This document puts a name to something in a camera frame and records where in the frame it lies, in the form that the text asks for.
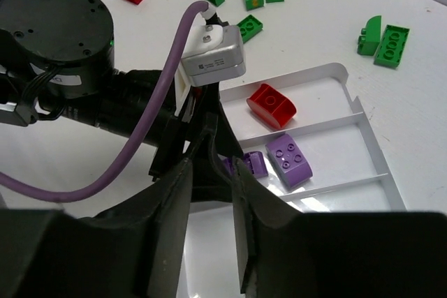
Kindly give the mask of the red rounded lego brick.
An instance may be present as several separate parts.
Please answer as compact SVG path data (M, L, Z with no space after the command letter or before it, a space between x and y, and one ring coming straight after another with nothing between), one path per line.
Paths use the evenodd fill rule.
M262 83L246 102L261 121L275 130L283 129L297 112L289 98L266 83Z

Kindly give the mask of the green long lego brick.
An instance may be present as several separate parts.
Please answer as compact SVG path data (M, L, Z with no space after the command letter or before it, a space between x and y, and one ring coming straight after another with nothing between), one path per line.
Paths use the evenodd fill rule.
M263 23L253 15L246 16L237 26L240 29L243 43L248 42L263 30Z

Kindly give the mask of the green curved lego brick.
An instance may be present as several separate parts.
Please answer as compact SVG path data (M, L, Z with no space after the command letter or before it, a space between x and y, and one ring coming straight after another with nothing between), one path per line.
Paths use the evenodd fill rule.
M381 41L381 16L371 17L358 37L357 53L362 56L374 56Z

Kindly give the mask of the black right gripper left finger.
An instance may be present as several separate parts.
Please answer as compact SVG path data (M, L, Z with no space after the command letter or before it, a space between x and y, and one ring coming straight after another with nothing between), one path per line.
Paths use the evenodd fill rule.
M1 210L2 297L175 297L193 168L93 218Z

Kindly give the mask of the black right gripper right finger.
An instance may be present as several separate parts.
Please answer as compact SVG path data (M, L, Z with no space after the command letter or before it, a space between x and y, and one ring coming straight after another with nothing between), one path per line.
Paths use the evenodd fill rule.
M445 297L446 216L303 213L233 162L240 290L246 297Z

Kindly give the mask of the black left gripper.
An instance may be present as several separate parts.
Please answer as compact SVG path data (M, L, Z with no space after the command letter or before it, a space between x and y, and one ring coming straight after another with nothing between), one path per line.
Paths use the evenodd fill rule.
M97 126L107 132L130 137L147 103L155 92L159 70L131 70L115 73L99 93ZM175 85L170 85L155 120L143 142L156 147L149 176L156 181L169 172L183 156L185 140L191 140L188 158L193 164L192 203L232 202L230 174L219 155L241 158L243 151L221 104L219 83L205 90L205 116L193 133L186 134L186 112L176 117Z

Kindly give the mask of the green long lego plate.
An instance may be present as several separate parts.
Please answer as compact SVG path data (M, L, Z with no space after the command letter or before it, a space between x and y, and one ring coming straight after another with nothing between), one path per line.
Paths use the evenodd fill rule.
M396 69L400 65L409 33L409 28L388 24L375 54L374 65Z

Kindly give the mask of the purple paw print lego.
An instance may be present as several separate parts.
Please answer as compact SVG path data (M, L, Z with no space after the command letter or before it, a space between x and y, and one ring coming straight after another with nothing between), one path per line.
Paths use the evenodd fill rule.
M284 134L268 142L265 149L286 190L293 191L313 177L309 162L290 135Z

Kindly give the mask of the small purple lego brick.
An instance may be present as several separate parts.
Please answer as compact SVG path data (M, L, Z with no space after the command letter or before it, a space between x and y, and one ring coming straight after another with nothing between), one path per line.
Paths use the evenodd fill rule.
M265 164L265 159L261 151L250 151L244 153L242 161L256 179L268 176L268 170ZM223 158L221 159L221 162L227 169L228 173L232 175L233 174L232 158Z

